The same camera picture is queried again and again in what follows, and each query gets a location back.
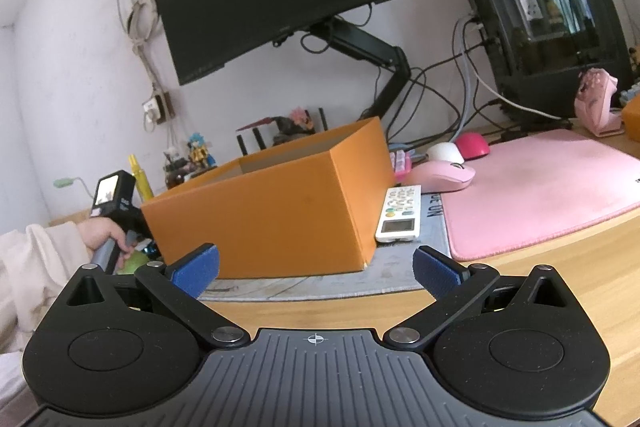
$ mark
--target red computer mouse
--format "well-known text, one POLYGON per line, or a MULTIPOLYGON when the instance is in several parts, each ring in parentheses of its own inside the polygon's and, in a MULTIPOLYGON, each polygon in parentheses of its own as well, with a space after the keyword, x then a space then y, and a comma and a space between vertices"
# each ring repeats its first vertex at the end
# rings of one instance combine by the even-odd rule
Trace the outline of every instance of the red computer mouse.
POLYGON ((455 142, 465 161, 476 160, 489 154, 489 144, 476 132, 464 132, 455 142))

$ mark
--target blue pad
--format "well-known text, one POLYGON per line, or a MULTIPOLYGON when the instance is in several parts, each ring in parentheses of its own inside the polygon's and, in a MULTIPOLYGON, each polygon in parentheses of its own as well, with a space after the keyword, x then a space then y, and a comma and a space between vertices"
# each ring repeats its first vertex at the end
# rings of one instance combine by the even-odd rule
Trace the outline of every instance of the blue pad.
POLYGON ((442 299, 462 284, 460 273, 447 266, 444 259, 441 261, 420 248, 414 252, 414 277, 436 300, 442 299))
POLYGON ((219 272, 218 247, 207 243, 168 266, 166 275, 178 288, 197 299, 219 272))

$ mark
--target open cardboard box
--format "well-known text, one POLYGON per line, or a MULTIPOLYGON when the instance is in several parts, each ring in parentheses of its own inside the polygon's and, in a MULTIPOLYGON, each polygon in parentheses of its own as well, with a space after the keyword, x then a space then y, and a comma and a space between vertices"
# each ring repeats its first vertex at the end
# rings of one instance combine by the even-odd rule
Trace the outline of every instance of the open cardboard box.
POLYGON ((142 205, 170 264, 202 243, 221 279, 363 270, 394 185, 378 118, 244 156, 142 205))

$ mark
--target yellow bottle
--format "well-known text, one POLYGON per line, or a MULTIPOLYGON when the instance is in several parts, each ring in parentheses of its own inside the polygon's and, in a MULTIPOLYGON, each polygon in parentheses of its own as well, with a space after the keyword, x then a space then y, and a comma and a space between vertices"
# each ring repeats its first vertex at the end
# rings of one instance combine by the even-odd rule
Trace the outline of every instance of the yellow bottle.
POLYGON ((149 180, 146 179, 145 171, 140 168, 140 164, 134 154, 129 155, 129 165, 131 165, 131 173, 136 179, 136 188, 138 189, 138 194, 140 194, 140 199, 142 201, 150 200, 154 197, 154 194, 149 186, 149 180))

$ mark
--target hand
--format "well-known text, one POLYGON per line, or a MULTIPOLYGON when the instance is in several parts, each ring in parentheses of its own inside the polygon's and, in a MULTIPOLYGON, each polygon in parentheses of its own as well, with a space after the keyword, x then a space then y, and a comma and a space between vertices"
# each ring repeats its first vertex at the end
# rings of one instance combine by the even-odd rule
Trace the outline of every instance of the hand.
POLYGON ((127 245, 124 231, 108 217, 91 217, 78 224, 78 232, 84 245, 92 251, 100 248, 108 238, 113 238, 121 250, 117 268, 121 268, 133 252, 133 245, 127 245))

